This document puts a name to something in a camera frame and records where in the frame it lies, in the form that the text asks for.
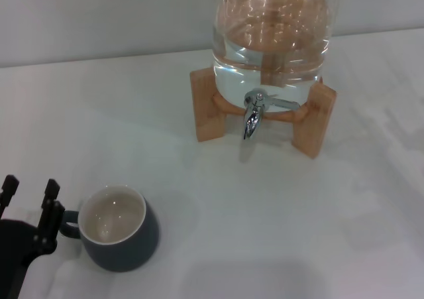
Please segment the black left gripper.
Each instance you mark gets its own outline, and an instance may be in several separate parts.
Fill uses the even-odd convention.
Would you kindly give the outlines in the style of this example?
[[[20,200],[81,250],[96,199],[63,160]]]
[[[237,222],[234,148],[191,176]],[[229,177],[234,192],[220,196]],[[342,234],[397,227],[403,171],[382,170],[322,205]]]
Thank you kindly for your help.
[[[0,217],[9,206],[19,180],[7,175],[0,193]],[[18,298],[31,262],[38,253],[53,253],[65,207],[57,200],[60,186],[49,179],[37,228],[23,221],[1,220],[1,298]]]

